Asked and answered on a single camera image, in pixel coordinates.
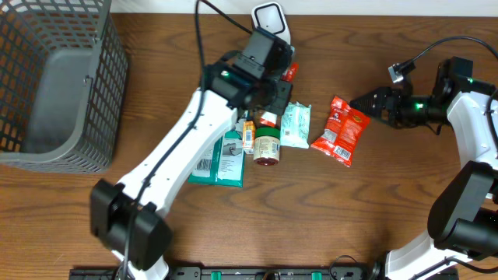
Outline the narrow red stick packet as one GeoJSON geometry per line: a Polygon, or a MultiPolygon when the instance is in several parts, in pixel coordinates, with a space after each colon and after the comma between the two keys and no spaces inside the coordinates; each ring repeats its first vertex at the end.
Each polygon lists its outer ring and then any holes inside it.
{"type": "MultiPolygon", "coordinates": [[[[299,65],[297,63],[292,63],[289,70],[286,70],[286,72],[283,74],[283,80],[285,82],[292,82],[298,69],[299,65]]],[[[268,111],[264,111],[260,117],[260,123],[265,126],[275,128],[277,123],[277,115],[268,111]]]]}

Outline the light teal wipes pack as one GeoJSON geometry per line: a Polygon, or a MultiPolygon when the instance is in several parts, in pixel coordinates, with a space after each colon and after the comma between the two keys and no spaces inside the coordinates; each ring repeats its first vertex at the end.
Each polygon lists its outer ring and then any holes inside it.
{"type": "Polygon", "coordinates": [[[280,143],[282,146],[308,149],[311,105],[289,103],[281,117],[280,143]]]}

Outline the red snack packet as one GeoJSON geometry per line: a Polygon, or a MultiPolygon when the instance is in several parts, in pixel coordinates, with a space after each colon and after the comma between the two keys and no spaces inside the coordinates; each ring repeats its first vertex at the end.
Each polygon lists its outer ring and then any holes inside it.
{"type": "Polygon", "coordinates": [[[359,138],[369,123],[368,116],[336,96],[331,102],[324,133],[310,147],[351,167],[359,138]]]}

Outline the small orange white carton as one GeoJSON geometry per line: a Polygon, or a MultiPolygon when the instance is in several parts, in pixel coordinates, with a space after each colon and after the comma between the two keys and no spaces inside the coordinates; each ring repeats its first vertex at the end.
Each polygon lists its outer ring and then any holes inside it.
{"type": "Polygon", "coordinates": [[[256,127],[253,121],[245,121],[243,124],[242,149],[248,154],[254,153],[256,127]]]}

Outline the green lid jar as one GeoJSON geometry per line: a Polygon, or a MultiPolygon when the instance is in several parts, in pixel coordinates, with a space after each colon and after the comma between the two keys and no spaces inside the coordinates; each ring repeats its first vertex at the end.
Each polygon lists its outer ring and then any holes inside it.
{"type": "Polygon", "coordinates": [[[280,161],[280,130],[262,127],[255,132],[254,161],[262,166],[274,166],[280,161]]]}

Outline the green white packet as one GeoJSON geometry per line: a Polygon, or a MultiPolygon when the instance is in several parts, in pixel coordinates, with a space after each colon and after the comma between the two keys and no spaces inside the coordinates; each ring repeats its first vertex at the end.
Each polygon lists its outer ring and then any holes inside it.
{"type": "Polygon", "coordinates": [[[242,132],[244,118],[218,141],[207,148],[192,171],[191,184],[243,187],[244,151],[242,132]]]}

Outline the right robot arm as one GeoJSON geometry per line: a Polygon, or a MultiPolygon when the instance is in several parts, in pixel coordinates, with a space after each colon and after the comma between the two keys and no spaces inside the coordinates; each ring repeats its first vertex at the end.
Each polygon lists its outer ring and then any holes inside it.
{"type": "Polygon", "coordinates": [[[481,274],[476,261],[497,256],[497,87],[472,77],[473,62],[459,57],[438,65],[430,95],[415,96],[412,62],[391,66],[394,87],[379,87],[350,106],[393,128],[452,128],[461,169],[430,209],[426,230],[375,262],[371,279],[456,279],[459,264],[481,274]]]}

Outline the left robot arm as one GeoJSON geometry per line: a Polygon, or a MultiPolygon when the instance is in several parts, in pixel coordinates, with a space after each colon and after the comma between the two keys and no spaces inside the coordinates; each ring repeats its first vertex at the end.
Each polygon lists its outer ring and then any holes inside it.
{"type": "Polygon", "coordinates": [[[119,279],[164,279],[172,241],[164,219],[205,150],[246,110],[283,114],[292,91],[283,75],[294,48],[287,31],[255,28],[242,51],[202,69],[188,107],[157,147],[116,184],[99,180],[90,194],[90,230],[121,260],[119,279]]]}

